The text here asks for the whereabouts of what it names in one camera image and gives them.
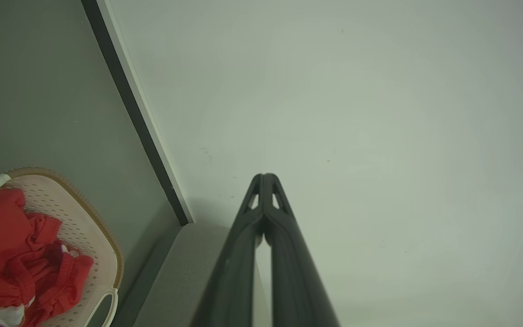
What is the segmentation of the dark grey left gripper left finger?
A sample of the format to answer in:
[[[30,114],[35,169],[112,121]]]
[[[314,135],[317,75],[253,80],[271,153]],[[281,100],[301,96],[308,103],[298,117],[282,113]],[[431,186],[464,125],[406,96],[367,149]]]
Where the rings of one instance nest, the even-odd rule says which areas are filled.
[[[192,319],[192,327],[253,327],[255,252],[262,210],[254,208],[262,174],[253,177]]]

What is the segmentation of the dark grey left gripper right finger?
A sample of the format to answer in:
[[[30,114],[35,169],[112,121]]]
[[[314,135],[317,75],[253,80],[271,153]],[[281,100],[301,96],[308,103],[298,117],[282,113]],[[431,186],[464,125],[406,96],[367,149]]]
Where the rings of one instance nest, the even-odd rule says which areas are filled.
[[[340,327],[278,176],[262,176],[262,230],[271,248],[273,327]]]

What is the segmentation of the red clothes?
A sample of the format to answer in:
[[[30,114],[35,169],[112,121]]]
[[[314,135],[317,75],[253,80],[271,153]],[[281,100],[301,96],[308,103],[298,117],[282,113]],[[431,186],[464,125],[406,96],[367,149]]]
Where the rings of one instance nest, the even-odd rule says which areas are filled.
[[[62,222],[0,188],[0,327],[41,327],[75,307],[94,260],[58,239]]]

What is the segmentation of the white perforated laundry basket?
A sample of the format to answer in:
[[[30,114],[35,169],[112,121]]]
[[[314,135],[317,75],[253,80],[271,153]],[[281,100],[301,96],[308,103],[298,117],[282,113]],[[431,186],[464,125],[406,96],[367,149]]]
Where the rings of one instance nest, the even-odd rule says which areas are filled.
[[[0,188],[18,188],[26,209],[62,221],[58,238],[93,258],[81,300],[74,308],[45,321],[41,327],[90,327],[104,300],[110,307],[100,327],[110,327],[118,310],[124,259],[112,232],[93,205],[64,176],[50,169],[24,167],[0,174]]]

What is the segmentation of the white and black baseboard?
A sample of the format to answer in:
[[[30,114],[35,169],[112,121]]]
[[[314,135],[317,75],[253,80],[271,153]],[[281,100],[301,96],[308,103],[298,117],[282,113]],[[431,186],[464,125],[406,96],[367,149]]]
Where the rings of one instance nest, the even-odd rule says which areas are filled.
[[[138,80],[110,0],[80,0],[125,109],[180,225],[193,223],[168,149]]]

